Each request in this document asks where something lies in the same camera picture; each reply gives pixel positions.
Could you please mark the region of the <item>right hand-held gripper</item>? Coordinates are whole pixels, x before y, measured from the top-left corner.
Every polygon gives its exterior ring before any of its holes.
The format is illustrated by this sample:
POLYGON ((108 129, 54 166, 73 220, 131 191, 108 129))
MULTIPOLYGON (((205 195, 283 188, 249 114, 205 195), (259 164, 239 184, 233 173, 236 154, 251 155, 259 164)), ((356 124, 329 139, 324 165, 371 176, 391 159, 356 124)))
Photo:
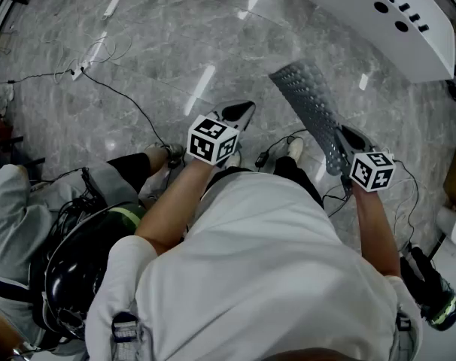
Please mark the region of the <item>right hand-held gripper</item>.
POLYGON ((390 154, 382 152, 362 132, 347 126, 336 130, 335 142, 341 154, 341 181, 346 193, 352 193, 352 184, 368 193, 389 187, 396 169, 390 154))

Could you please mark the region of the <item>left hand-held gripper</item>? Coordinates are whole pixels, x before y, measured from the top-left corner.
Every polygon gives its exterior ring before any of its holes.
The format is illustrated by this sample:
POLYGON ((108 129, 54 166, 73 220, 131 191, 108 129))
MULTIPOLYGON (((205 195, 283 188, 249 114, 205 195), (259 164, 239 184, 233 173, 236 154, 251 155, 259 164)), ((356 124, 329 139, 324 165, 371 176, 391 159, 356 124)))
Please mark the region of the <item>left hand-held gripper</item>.
POLYGON ((253 101, 230 101, 199 115, 188 131, 188 154, 210 165, 220 165, 232 156, 240 134, 255 112, 253 101))

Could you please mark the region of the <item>grey perforated mat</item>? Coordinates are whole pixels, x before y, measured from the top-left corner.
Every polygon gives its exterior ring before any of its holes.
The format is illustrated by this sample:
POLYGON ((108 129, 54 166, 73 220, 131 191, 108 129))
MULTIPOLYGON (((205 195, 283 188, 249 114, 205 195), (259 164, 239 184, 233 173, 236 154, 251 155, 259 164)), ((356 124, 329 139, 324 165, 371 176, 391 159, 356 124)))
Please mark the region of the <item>grey perforated mat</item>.
POLYGON ((326 170, 341 176, 347 197, 352 195, 348 177, 353 153, 336 116, 335 102, 327 82, 312 59, 292 62, 269 75, 270 80, 290 104, 326 159, 326 170))

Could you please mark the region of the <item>person's left forearm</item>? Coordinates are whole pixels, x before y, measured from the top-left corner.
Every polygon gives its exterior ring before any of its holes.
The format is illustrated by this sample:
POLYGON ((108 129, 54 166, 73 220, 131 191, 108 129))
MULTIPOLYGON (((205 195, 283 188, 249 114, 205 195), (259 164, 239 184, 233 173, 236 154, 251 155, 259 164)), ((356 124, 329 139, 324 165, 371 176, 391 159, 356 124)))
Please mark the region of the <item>person's left forearm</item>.
POLYGON ((192 160, 142 217, 135 234, 161 255, 175 247, 195 214, 214 166, 192 160))

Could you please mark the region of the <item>person's right forearm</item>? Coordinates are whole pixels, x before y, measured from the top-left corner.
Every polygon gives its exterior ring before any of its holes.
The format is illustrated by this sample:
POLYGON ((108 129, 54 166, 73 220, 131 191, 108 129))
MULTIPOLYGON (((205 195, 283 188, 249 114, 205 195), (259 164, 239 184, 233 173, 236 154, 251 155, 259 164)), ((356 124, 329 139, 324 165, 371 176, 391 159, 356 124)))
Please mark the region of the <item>person's right forearm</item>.
POLYGON ((384 276, 401 277, 400 256, 381 199, 355 182, 352 191, 357 206, 362 257, 384 276))

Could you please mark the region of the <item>person's right white shoe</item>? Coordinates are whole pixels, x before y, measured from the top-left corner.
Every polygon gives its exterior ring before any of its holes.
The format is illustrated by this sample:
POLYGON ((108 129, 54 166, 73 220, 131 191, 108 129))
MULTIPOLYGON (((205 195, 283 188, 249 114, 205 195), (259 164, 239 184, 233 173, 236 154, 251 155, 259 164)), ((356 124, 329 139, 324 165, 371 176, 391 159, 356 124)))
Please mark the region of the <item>person's right white shoe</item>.
POLYGON ((304 140, 300 137, 294 138, 288 143, 287 156, 295 163, 298 163, 304 149, 304 140))

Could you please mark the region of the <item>person's black trousers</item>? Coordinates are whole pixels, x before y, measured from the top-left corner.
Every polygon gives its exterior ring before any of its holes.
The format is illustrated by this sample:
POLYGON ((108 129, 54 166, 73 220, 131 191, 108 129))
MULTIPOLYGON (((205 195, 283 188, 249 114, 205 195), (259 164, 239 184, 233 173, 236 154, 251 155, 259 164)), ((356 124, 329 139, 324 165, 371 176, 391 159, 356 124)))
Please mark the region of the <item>person's black trousers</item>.
MULTIPOLYGON (((230 166, 229 168, 225 168, 219 171, 208 183, 206 187, 206 191, 208 191, 215 183, 222 180, 223 178, 238 174, 242 172, 252 172, 252 170, 248 168, 240 168, 230 166)), ((284 177, 290 181, 293 181, 303 187, 309 195, 323 208, 324 204, 322 201, 319 192, 315 189, 315 186, 309 180, 307 174, 297 166, 295 160, 289 156, 283 156, 278 158, 275 162, 275 170, 273 172, 274 175, 278 175, 284 177)))

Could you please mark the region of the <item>person's white t-shirt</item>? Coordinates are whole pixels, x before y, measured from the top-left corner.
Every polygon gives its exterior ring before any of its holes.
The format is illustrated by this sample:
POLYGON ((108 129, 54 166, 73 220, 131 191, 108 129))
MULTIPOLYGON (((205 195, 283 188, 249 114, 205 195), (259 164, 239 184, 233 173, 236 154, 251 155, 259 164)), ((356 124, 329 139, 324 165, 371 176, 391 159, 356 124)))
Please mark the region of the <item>person's white t-shirt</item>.
POLYGON ((159 255, 136 235, 111 248, 87 317, 91 361, 118 361, 111 325, 123 311, 141 331, 135 361, 260 361, 312 348, 412 361, 422 340, 401 278, 344 245, 301 186, 253 172, 214 184, 171 250, 159 255))

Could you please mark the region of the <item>black rounded backpack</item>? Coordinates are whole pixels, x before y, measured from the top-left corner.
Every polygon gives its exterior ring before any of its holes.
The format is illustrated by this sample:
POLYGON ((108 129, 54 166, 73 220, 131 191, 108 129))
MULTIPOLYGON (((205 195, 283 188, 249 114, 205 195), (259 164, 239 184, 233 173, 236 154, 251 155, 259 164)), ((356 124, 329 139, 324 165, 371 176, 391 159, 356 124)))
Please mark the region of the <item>black rounded backpack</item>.
POLYGON ((456 323, 456 292, 418 245, 409 242, 403 249, 400 270, 427 324, 440 332, 453 327, 456 323))

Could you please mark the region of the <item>white power strip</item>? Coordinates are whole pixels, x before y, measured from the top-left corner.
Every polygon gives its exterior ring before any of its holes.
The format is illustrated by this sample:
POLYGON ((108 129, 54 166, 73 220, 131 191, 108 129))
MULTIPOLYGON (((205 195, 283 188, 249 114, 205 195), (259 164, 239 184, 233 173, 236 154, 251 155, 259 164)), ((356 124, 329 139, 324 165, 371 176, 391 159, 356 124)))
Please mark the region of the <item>white power strip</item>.
POLYGON ((78 67, 74 70, 71 70, 71 79, 76 81, 80 76, 84 74, 84 72, 90 67, 90 62, 85 61, 82 62, 78 67))

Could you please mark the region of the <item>white bathtub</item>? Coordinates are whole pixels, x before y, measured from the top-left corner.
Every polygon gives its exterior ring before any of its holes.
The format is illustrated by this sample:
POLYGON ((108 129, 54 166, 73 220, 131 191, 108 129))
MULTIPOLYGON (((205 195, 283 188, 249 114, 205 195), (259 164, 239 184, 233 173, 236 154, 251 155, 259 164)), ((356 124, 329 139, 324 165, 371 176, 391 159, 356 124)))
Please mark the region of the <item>white bathtub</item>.
POLYGON ((434 0, 309 0, 353 28, 412 83, 454 77, 454 30, 434 0), (408 3, 404 12, 399 6, 408 3), (419 14, 411 22, 409 17, 419 14), (427 24, 429 29, 419 32, 427 24))

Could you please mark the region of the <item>black helmet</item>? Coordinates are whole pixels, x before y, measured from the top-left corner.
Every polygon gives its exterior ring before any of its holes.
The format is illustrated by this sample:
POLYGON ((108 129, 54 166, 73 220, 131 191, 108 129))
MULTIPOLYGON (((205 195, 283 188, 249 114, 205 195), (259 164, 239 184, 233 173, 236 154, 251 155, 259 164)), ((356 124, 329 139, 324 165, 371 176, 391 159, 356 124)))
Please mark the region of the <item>black helmet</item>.
POLYGON ((32 313, 43 329, 84 339, 85 321, 101 286, 108 254, 133 235, 146 209, 122 202, 75 220, 69 217, 38 249, 29 267, 32 313))

